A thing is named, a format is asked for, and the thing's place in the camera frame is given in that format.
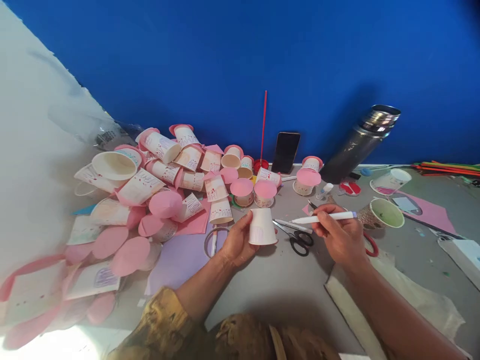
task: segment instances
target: white marker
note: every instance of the white marker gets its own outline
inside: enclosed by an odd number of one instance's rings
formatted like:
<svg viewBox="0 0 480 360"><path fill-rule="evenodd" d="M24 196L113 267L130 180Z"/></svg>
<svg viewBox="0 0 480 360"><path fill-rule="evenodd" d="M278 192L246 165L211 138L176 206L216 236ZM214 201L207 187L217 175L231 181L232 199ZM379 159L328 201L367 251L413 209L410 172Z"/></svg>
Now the white marker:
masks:
<svg viewBox="0 0 480 360"><path fill-rule="evenodd" d="M334 220L344 220L344 219L353 219L357 217L357 213L355 211L345 211L345 212L335 212L328 214ZM291 221L294 224L311 224L311 223L319 223L319 218L317 216L308 216L308 217L300 217L298 219Z"/></svg>

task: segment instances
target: glue bottle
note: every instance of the glue bottle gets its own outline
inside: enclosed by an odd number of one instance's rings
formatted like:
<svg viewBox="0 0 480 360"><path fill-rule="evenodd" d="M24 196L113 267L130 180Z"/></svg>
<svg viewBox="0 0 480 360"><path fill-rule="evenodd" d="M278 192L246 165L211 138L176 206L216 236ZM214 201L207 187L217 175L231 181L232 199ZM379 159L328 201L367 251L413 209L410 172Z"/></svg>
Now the glue bottle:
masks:
<svg viewBox="0 0 480 360"><path fill-rule="evenodd" d="M334 185L332 183L326 184L323 189L320 191L319 194L315 196L317 200L324 200L326 196L329 194L330 191L334 188Z"/></svg>

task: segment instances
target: smartphone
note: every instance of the smartphone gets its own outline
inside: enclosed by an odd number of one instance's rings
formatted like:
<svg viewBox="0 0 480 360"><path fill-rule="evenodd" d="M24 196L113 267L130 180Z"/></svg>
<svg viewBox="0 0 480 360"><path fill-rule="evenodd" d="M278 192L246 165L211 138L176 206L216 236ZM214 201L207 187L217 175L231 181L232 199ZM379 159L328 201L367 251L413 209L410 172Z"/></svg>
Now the smartphone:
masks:
<svg viewBox="0 0 480 360"><path fill-rule="evenodd" d="M276 137L275 158L271 165L274 173L290 174L295 156L299 148L300 134L298 132L282 131Z"/></svg>

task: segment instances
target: red stick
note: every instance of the red stick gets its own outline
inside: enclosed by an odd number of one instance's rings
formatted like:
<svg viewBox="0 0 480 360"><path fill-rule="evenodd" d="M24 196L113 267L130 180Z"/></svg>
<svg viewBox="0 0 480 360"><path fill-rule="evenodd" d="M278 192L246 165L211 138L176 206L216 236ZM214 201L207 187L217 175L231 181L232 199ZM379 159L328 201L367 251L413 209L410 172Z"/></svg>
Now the red stick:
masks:
<svg viewBox="0 0 480 360"><path fill-rule="evenodd" d="M263 128L261 129L260 167L262 167L262 159L264 158L264 135L265 135L265 115L266 114L267 114L267 90L265 90L265 100L263 102Z"/></svg>

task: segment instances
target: pink paper sheet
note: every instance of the pink paper sheet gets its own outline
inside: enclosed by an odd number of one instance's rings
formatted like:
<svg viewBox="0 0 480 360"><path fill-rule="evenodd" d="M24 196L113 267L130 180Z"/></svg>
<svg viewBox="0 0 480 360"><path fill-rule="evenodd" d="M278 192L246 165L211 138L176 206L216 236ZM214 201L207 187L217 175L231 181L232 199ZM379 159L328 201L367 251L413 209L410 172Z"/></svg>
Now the pink paper sheet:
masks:
<svg viewBox="0 0 480 360"><path fill-rule="evenodd" d="M420 216L402 211L404 214L407 214L409 217L417 219L426 224L430 224L436 228L445 230L449 233L457 234L454 226L450 222L449 216L447 215L447 210L444 207L435 205L434 203L423 200L419 197L415 197L406 192L397 191L397 194L404 194L411 198L417 203L417 205L421 208L422 211L422 215Z"/></svg>

